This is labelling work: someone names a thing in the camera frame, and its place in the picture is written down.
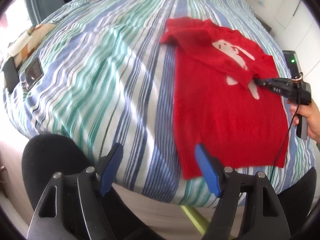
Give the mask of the person's right hand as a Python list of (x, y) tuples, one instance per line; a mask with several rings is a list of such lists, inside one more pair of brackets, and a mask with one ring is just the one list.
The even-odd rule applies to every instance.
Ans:
[(306, 117), (308, 122), (308, 136), (317, 142), (320, 143), (320, 113), (319, 109), (314, 102), (311, 100), (309, 105), (300, 105), (298, 106), (293, 101), (287, 99), (287, 104), (290, 105), (290, 113), (292, 116), (300, 114), (301, 116)]

